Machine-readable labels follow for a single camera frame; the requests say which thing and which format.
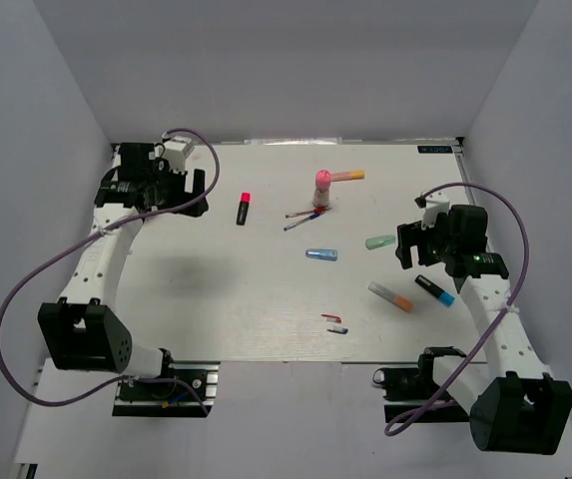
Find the grey orange highlighter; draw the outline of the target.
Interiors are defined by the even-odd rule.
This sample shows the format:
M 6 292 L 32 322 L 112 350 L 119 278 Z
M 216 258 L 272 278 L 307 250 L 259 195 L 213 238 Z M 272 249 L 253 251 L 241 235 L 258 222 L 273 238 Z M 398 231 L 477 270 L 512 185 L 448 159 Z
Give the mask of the grey orange highlighter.
M 371 281 L 367 288 L 370 292 L 376 294 L 378 297 L 388 301 L 401 310 L 405 312 L 412 312 L 413 304 L 410 300 L 391 291 L 380 283 Z

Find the pink black highlighter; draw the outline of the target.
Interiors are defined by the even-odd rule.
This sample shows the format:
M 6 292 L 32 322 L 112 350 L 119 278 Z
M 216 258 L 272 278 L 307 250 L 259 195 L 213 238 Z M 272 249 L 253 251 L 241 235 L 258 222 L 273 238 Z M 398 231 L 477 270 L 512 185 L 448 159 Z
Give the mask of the pink black highlighter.
M 243 192 L 240 196 L 239 207 L 237 211 L 236 217 L 236 225 L 237 226 L 244 226 L 247 221 L 247 216 L 250 208 L 252 196 L 248 192 Z

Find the black blue highlighter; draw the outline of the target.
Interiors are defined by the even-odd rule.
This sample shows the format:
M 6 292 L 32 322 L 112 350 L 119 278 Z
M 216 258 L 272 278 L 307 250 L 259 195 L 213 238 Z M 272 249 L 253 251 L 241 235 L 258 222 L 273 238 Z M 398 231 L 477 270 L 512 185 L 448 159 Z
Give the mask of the black blue highlighter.
M 455 301 L 453 295 L 441 288 L 439 285 L 434 283 L 432 280 L 428 279 L 424 275 L 419 274 L 414 282 L 418 284 L 422 289 L 428 292 L 432 297 L 437 299 L 441 304 L 449 307 Z

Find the orange pink highlighter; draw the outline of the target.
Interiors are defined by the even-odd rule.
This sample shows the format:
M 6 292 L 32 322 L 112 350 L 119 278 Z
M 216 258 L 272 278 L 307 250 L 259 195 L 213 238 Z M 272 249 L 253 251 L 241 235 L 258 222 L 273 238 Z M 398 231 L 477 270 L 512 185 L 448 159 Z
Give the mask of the orange pink highlighter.
M 334 182 L 346 182 L 354 180 L 363 180 L 365 176 L 364 170 L 354 170 L 348 172 L 339 172 L 331 174 L 331 181 Z

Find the pink glue bottle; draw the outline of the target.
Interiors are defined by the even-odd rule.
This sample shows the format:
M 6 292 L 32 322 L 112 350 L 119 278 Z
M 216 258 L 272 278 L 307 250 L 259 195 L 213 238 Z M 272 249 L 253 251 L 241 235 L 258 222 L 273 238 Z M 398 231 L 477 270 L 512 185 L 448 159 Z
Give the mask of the pink glue bottle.
M 315 208 L 327 208 L 329 205 L 329 189 L 331 186 L 331 172 L 320 170 L 314 178 L 314 192 L 312 204 Z

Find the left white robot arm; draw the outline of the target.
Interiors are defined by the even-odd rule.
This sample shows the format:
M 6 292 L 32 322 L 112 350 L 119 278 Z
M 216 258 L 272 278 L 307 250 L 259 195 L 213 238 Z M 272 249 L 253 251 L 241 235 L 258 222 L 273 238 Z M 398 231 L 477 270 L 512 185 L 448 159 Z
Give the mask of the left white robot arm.
M 44 303 L 38 323 L 48 351 L 61 370 L 114 372 L 143 377 L 154 397 L 177 386 L 168 353 L 135 342 L 116 313 L 117 289 L 142 215 L 183 207 L 197 218 L 209 206 L 201 194 L 206 174 L 196 169 L 186 183 L 186 160 L 195 142 L 173 137 L 160 143 L 122 143 L 94 199 L 91 231 L 71 279 L 54 303 Z

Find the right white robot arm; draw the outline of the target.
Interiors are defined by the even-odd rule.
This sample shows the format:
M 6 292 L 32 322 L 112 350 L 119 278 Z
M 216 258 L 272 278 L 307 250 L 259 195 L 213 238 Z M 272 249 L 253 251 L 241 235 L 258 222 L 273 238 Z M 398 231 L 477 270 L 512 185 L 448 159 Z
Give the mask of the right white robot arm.
M 447 200 L 419 201 L 421 221 L 397 229 L 396 256 L 403 268 L 442 263 L 469 310 L 482 340 L 486 366 L 472 352 L 427 347 L 409 379 L 436 404 L 456 403 L 468 416 L 482 451 L 553 455 L 572 408 L 568 382 L 556 380 L 525 333 L 502 256 L 487 249 L 488 214 Z

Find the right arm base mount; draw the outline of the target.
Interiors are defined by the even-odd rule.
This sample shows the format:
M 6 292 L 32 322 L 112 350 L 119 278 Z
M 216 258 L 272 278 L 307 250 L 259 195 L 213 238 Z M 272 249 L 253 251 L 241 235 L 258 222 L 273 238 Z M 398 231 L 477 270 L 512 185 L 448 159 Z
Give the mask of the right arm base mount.
M 384 391 L 385 421 L 411 409 L 419 408 L 438 389 L 432 379 L 433 362 L 439 357 L 464 358 L 465 354 L 452 346 L 427 347 L 415 363 L 387 365 L 377 368 L 372 375 L 374 387 Z M 459 405 L 437 409 L 436 406 L 451 402 L 444 392 L 435 405 L 425 412 L 418 423 L 468 423 L 469 416 Z

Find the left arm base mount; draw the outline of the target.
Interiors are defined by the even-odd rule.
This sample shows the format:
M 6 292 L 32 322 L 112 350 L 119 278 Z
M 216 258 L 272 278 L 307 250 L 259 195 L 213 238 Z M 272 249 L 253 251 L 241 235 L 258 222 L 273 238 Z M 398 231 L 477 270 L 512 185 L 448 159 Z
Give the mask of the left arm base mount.
M 112 415 L 140 418 L 206 418 L 217 396 L 218 363 L 168 366 L 174 382 L 146 383 L 130 379 L 117 386 Z

